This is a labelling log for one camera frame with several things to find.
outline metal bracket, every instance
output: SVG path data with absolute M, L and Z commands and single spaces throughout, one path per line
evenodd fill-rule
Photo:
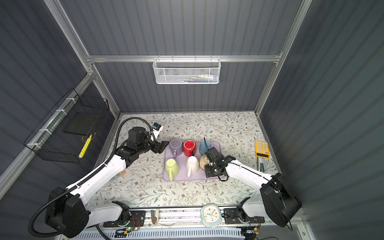
M 72 100 L 74 103 L 76 103 L 76 99 L 75 98 L 66 98 L 68 100 Z
M 237 209 L 235 208 L 227 208 L 223 209 L 223 218 L 225 220 L 225 224 L 241 224 L 242 222 L 239 220 L 239 217 L 237 215 Z M 250 224 L 259 224 L 259 223 L 265 223 L 264 217 L 254 217 L 251 218 Z
M 46 131 L 49 135 L 52 135 L 51 131 L 49 131 L 48 128 L 46 128 L 46 129 L 39 129 L 39 131 Z
M 64 109 L 58 109 L 58 110 L 56 110 L 56 112 L 63 112 L 65 115 L 67 115 L 67 113 L 65 112 Z
M 309 224 L 303 224 L 300 219 L 300 223 L 297 224 L 299 229 L 301 240 L 316 240 Z
M 27 143 L 27 146 L 36 146 L 38 149 L 41 148 L 39 143 Z
M 131 213 L 131 217 L 139 220 L 140 226 L 144 225 L 145 211 L 129 211 Z M 103 223 L 103 227 L 119 227 L 118 224 L 121 224 L 119 220 L 114 222 L 105 222 Z M 133 227 L 133 221 L 129 222 L 127 227 Z

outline green mug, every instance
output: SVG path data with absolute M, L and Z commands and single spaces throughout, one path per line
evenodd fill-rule
M 173 181 L 173 178 L 179 174 L 179 165 L 174 159 L 168 159 L 166 162 L 166 173 L 169 176 L 169 180 Z

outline red mug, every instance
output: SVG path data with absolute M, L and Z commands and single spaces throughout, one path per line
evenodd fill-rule
M 183 144 L 183 152 L 184 155 L 187 157 L 192 156 L 192 151 L 193 155 L 196 155 L 196 143 L 193 140 L 186 140 Z

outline calculator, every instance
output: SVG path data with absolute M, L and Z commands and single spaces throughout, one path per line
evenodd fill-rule
M 266 141 L 255 141 L 255 150 L 257 157 L 263 157 L 265 159 L 269 159 L 269 149 L 268 143 Z

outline black wire basket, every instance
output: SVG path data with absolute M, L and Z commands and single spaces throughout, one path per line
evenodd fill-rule
M 57 116 L 47 127 L 37 131 L 39 137 L 31 142 L 29 136 L 24 145 L 43 160 L 80 163 L 109 111 L 108 101 L 76 95 L 63 109 L 56 111 Z

